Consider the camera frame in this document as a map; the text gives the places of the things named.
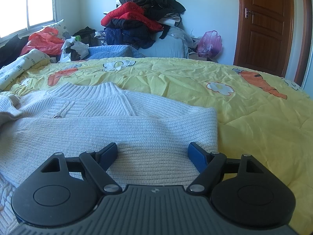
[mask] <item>pillow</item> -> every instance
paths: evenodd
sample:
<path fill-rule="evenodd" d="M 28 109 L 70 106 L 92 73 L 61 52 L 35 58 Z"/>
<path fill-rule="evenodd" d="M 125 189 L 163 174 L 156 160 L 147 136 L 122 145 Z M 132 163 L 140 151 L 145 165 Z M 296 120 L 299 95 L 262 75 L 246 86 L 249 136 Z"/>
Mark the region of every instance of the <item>pillow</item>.
<path fill-rule="evenodd" d="M 66 40 L 66 39 L 71 38 L 71 35 L 67 31 L 67 27 L 65 26 L 64 19 L 60 20 L 59 22 L 48 25 L 48 26 L 56 28 L 59 31 L 58 38 L 60 38 L 62 40 Z"/>

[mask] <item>wooden door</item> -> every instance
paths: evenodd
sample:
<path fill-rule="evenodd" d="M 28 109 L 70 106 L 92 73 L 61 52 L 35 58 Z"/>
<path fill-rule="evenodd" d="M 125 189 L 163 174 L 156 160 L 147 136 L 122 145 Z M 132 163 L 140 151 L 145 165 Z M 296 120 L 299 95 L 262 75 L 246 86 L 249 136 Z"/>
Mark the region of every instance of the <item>wooden door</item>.
<path fill-rule="evenodd" d="M 234 65 L 284 77 L 289 61 L 293 0 L 239 0 Z"/>

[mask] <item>blue blanket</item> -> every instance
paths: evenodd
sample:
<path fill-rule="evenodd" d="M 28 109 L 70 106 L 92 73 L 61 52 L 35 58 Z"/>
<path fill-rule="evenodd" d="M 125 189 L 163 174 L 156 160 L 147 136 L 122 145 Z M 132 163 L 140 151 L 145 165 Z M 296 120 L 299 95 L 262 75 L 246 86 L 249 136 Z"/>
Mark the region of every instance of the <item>blue blanket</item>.
<path fill-rule="evenodd" d="M 90 47 L 89 56 L 86 59 L 102 59 L 110 57 L 134 57 L 143 58 L 145 57 L 138 50 L 127 45 L 107 45 L 99 47 Z"/>

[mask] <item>green item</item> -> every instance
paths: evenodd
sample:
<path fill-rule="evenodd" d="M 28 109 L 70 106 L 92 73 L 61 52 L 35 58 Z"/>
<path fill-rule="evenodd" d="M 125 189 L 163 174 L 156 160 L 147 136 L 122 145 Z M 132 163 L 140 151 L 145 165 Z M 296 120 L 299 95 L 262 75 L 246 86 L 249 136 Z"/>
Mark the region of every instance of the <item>green item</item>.
<path fill-rule="evenodd" d="M 81 37 L 80 37 L 80 35 L 77 35 L 77 36 L 74 36 L 74 37 L 75 37 L 75 40 L 81 42 Z"/>

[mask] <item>black cloth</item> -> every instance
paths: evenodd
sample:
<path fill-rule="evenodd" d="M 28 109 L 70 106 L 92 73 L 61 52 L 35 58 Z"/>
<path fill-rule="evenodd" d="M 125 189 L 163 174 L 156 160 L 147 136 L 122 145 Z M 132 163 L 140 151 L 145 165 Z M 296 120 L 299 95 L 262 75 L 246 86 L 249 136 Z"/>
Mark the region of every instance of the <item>black cloth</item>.
<path fill-rule="evenodd" d="M 20 39 L 18 35 L 15 35 L 0 48 L 0 69 L 14 62 L 20 56 L 22 49 L 28 42 L 28 37 Z"/>
<path fill-rule="evenodd" d="M 168 13 L 183 13 L 186 9 L 176 0 L 119 0 L 121 4 L 132 1 L 146 8 L 145 16 L 152 20 L 160 20 Z"/>
<path fill-rule="evenodd" d="M 132 28 L 137 28 L 143 26 L 144 23 L 138 20 L 131 20 L 131 19 L 117 19 L 113 18 L 110 22 L 105 26 L 114 29 L 123 29 L 129 30 Z"/>
<path fill-rule="evenodd" d="M 90 47 L 96 47 L 98 46 L 98 43 L 94 37 L 95 32 L 95 29 L 91 29 L 87 26 L 85 29 L 79 30 L 77 33 L 74 33 L 73 36 L 79 35 L 82 43 L 89 44 Z"/>
<path fill-rule="evenodd" d="M 159 37 L 159 39 L 163 40 L 163 39 L 167 36 L 168 31 L 170 30 L 171 27 L 168 26 L 168 25 L 164 25 L 164 24 L 161 24 L 161 26 L 163 26 L 163 33 L 162 33 L 162 35 Z"/>
<path fill-rule="evenodd" d="M 146 25 L 129 30 L 107 27 L 105 29 L 105 41 L 108 45 L 135 44 L 144 49 L 151 47 L 155 42 L 151 39 L 149 29 Z"/>
<path fill-rule="evenodd" d="M 149 29 L 145 25 L 138 28 L 123 30 L 123 41 L 127 43 L 136 43 L 143 49 L 150 48 L 155 42 L 151 39 Z"/>

